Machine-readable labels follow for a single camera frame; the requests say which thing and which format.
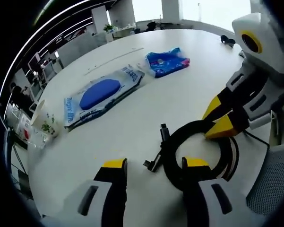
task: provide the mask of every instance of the black object on table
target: black object on table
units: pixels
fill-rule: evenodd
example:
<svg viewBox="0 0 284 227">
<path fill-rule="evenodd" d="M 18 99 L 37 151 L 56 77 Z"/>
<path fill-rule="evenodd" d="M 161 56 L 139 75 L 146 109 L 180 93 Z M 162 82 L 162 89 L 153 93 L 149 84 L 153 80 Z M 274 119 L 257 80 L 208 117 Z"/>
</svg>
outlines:
<svg viewBox="0 0 284 227">
<path fill-rule="evenodd" d="M 222 35 L 221 36 L 221 42 L 225 45 L 229 45 L 230 47 L 233 47 L 235 45 L 235 40 L 234 39 L 229 39 L 227 36 Z"/>
<path fill-rule="evenodd" d="M 161 132 L 162 144 L 163 144 L 170 137 L 169 130 L 166 124 L 161 124 L 160 132 Z M 161 162 L 161 152 L 159 152 L 153 161 L 149 162 L 148 160 L 145 160 L 143 165 L 146 166 L 148 170 L 155 173 L 158 167 L 161 165 L 161 163 L 162 163 Z"/>
</svg>

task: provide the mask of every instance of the yellow robot eye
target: yellow robot eye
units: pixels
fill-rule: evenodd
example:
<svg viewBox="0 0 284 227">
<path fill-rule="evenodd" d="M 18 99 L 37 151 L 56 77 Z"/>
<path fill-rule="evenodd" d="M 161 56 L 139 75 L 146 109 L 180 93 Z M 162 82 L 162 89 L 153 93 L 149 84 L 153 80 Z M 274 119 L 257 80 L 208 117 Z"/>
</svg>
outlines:
<svg viewBox="0 0 284 227">
<path fill-rule="evenodd" d="M 241 38 L 250 50 L 252 50 L 255 53 L 262 52 L 261 43 L 252 32 L 242 31 Z"/>
</svg>

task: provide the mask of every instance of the person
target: person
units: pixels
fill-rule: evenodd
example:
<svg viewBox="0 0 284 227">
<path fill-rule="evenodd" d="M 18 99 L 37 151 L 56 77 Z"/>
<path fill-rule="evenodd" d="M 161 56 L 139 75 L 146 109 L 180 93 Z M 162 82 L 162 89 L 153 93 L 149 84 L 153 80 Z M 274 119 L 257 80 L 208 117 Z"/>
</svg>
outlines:
<svg viewBox="0 0 284 227">
<path fill-rule="evenodd" d="M 146 29 L 147 32 L 154 31 L 155 28 L 156 28 L 156 22 L 152 21 L 152 22 L 148 23 L 147 27 L 148 27 Z"/>
<path fill-rule="evenodd" d="M 21 89 L 21 87 L 17 86 L 15 82 L 12 82 L 10 88 L 12 89 L 11 103 L 17 105 L 19 109 L 23 110 L 29 118 L 32 118 L 34 113 L 29 110 L 29 107 L 34 102 L 28 95 L 23 94 L 28 87 Z"/>
</svg>

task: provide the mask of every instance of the white table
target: white table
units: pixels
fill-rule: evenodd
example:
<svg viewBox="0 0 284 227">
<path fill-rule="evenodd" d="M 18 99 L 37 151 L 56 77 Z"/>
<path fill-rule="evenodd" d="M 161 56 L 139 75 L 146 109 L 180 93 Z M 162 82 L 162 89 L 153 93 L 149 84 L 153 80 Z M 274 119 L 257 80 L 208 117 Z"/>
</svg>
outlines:
<svg viewBox="0 0 284 227">
<path fill-rule="evenodd" d="M 62 120 L 63 98 L 90 80 L 128 63 L 135 65 L 148 52 L 164 52 L 175 47 L 180 47 L 190 58 L 188 68 L 160 79 L 146 77 L 142 88 L 100 118 L 70 133 L 62 132 L 45 150 L 29 145 L 29 181 L 40 213 L 54 215 L 76 187 L 94 178 L 105 160 L 126 157 L 128 199 L 124 226 L 185 226 L 182 193 L 171 185 L 162 168 L 154 174 L 143 163 L 146 159 L 153 160 L 160 149 L 161 123 L 166 123 L 173 133 L 202 118 L 209 102 L 241 66 L 238 45 L 232 49 L 221 44 L 220 37 L 196 30 L 162 30 L 128 36 L 71 63 L 50 81 L 41 99 L 46 99 L 58 120 Z M 117 58 L 139 48 L 143 49 Z M 252 133 L 268 141 L 269 128 L 266 125 Z M 236 140 L 240 160 L 230 183 L 247 195 L 267 148 L 242 134 Z M 177 151 L 179 163 L 184 155 L 204 158 L 214 167 L 220 152 L 217 144 L 195 135 Z"/>
</svg>

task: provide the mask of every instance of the white pillar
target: white pillar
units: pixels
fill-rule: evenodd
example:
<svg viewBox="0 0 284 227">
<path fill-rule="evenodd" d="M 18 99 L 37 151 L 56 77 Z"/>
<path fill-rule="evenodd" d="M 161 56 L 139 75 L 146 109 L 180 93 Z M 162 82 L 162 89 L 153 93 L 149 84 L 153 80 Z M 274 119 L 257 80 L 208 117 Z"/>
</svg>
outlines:
<svg viewBox="0 0 284 227">
<path fill-rule="evenodd" d="M 117 27 L 126 27 L 134 24 L 134 11 L 132 0 L 120 0 L 109 10 L 110 20 Z"/>
<path fill-rule="evenodd" d="M 262 13 L 264 6 L 260 4 L 259 0 L 250 0 L 251 13 Z"/>
<path fill-rule="evenodd" d="M 182 20 L 181 0 L 162 0 L 163 20 L 178 22 Z"/>
<path fill-rule="evenodd" d="M 100 6 L 98 8 L 92 9 L 91 13 L 97 33 L 104 32 L 103 29 L 105 25 L 109 24 L 106 14 L 106 7 Z"/>
</svg>

